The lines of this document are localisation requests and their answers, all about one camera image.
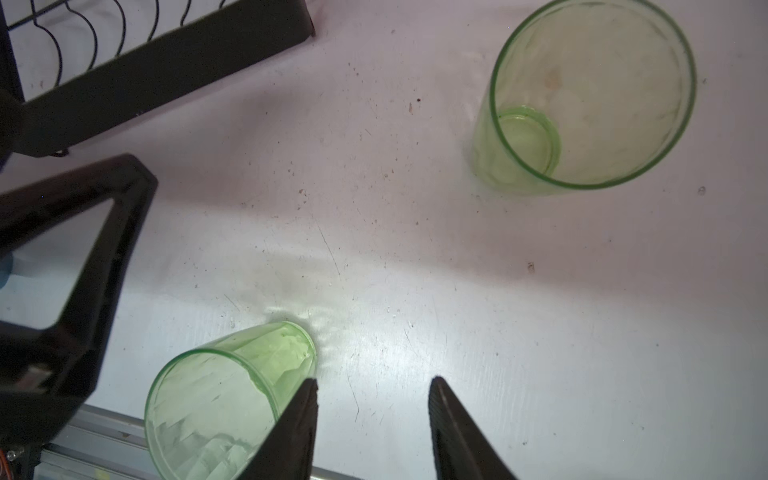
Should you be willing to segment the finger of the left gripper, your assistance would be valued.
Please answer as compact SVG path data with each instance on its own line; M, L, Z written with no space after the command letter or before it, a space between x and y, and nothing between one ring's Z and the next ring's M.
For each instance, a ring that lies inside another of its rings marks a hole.
M122 286L158 186L123 154L1 196L1 256L104 203L110 204L77 273L58 274L61 252L44 253L31 280L1 296L1 441L44 444L96 389Z

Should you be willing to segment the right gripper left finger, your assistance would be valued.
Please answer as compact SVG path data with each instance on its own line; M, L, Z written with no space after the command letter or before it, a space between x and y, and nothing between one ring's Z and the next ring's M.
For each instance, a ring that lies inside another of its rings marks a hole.
M317 429L317 380L305 379L238 479L311 477Z

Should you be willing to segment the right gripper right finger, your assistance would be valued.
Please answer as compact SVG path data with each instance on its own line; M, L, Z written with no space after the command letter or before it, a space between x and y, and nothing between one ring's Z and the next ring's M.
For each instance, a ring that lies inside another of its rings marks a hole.
M516 479L442 377L431 381L428 413L438 479Z

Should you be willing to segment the green tumbler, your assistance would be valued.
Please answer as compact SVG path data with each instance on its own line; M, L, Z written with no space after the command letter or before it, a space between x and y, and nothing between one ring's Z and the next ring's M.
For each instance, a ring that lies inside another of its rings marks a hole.
M145 404L148 451L163 479L235 479L257 453L317 351L290 321L232 333L178 355Z
M507 192L606 189L657 165L697 93L677 22L649 1L552 1L501 49L473 136L472 166Z

